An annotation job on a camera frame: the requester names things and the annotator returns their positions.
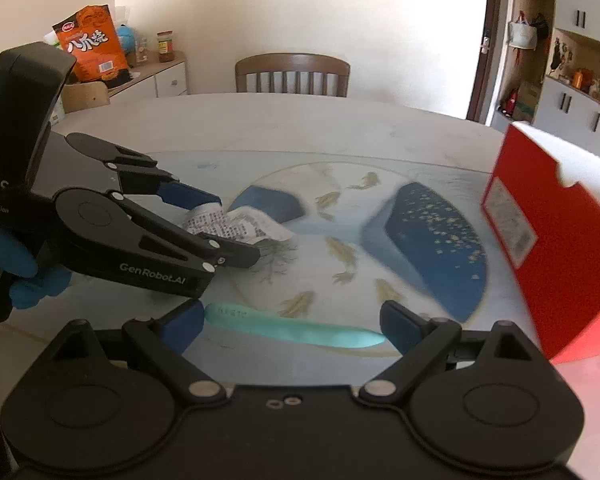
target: chair backrest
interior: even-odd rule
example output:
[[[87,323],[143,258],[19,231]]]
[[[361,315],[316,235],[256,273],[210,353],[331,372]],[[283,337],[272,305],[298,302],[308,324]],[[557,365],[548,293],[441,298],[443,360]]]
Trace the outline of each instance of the chair backrest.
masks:
[[[102,81],[64,85],[62,107],[66,113],[109,104],[107,86]]]
[[[282,72],[281,90],[288,93],[288,72],[295,72],[294,93],[301,93],[301,74],[308,73],[307,90],[314,94],[317,89],[315,84],[315,73],[321,74],[320,94],[327,95],[327,74],[336,76],[335,94],[337,97],[346,97],[349,86],[349,63],[336,57],[323,56],[322,54],[299,54],[277,52],[274,54],[260,54],[259,56],[246,57],[235,64],[235,89],[238,92],[247,91],[247,75],[256,75],[256,92],[262,92],[262,76],[268,73],[268,90],[275,92],[275,72]]]

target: screw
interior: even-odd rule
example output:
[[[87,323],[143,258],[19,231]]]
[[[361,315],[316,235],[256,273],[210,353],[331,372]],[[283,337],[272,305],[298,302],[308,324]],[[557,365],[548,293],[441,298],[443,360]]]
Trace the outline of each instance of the screw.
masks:
[[[272,410],[281,410],[285,405],[281,400],[269,399],[267,402],[265,402],[265,406],[267,408],[271,408]]]
[[[285,397],[285,404],[287,406],[297,406],[302,403],[302,399],[296,396]]]
[[[213,381],[196,381],[189,385],[189,393],[195,397],[215,397],[222,386]]]
[[[365,384],[365,391],[374,397],[388,397],[395,393],[396,387],[391,381],[376,379]]]

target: door handle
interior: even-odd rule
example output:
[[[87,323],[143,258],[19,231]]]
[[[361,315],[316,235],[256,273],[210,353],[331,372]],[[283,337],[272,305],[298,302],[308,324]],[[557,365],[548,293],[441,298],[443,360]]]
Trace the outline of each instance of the door handle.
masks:
[[[598,124],[600,123],[600,112],[596,115],[596,120],[593,123],[593,131],[595,132],[598,129]]]
[[[480,53],[486,54],[489,51],[490,38],[488,36],[482,37],[482,43],[480,44]]]

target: orange snack bag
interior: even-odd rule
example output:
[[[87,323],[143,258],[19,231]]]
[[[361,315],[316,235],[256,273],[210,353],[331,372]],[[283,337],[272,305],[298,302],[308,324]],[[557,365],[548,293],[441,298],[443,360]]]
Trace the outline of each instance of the orange snack bag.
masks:
[[[103,81],[114,88],[131,81],[109,6],[86,6],[56,23],[60,45],[78,60],[74,73],[81,82]]]

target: bag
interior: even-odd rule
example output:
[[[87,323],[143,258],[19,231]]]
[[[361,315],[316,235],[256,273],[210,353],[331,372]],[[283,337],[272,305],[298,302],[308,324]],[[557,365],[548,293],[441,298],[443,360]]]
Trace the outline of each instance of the bag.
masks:
[[[79,81],[102,81],[107,88],[131,81],[109,6],[84,7],[56,23],[54,31],[62,49],[77,59],[74,73]]]
[[[542,12],[538,12],[538,15],[531,22],[531,26],[536,28],[538,41],[544,41],[549,37],[549,23],[547,23]]]
[[[538,44],[538,31],[529,25],[521,10],[515,22],[509,22],[509,46],[532,50]]]

